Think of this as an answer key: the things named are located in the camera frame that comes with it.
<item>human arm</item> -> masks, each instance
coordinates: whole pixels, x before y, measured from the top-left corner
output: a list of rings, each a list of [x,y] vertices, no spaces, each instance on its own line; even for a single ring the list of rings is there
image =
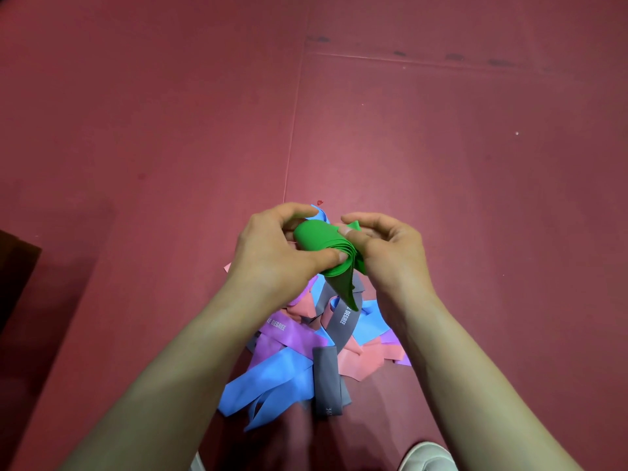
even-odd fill
[[[384,319],[399,337],[459,467],[580,470],[491,359],[451,316],[429,277],[421,235],[379,213],[342,216]]]
[[[316,208],[279,205],[251,217],[222,289],[149,364],[61,467],[187,470],[244,344],[318,272],[347,259],[287,239]]]

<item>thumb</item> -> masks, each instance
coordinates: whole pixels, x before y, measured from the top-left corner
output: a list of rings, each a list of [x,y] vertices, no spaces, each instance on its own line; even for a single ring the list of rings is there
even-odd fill
[[[357,251],[362,253],[362,256],[365,257],[366,243],[371,241],[373,238],[367,236],[364,232],[353,230],[348,226],[339,227],[338,233],[348,239],[351,244],[356,247]]]
[[[349,256],[343,251],[339,251],[333,248],[322,249],[320,251],[303,251],[302,253],[308,256],[310,264],[315,269],[311,271],[311,275],[314,276],[325,269],[331,269],[334,266],[347,261]]]

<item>person's left forearm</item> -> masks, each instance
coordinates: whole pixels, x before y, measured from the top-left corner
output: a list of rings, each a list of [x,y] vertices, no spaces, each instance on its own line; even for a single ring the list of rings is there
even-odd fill
[[[259,318],[273,312],[251,315],[264,305],[232,288],[226,284],[148,365],[63,470],[189,468],[236,359]]]

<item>forearm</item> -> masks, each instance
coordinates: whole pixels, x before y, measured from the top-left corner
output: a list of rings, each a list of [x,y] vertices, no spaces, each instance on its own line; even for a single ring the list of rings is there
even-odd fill
[[[62,469],[188,469],[231,368],[259,326],[249,316],[245,298],[220,291],[148,365]]]
[[[455,457],[474,470],[579,470],[436,297],[404,314],[399,338]]]

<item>green roll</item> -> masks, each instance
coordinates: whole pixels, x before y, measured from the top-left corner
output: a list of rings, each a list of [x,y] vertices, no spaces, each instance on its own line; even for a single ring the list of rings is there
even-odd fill
[[[347,225],[349,228],[360,231],[357,221]],[[338,266],[322,272],[323,276],[334,291],[345,301],[345,304],[357,311],[353,297],[353,271],[357,269],[366,274],[364,258],[349,240],[338,233],[338,227],[321,220],[308,220],[301,223],[294,230],[294,239],[305,251],[320,251],[325,248],[334,248],[347,253],[349,258]]]

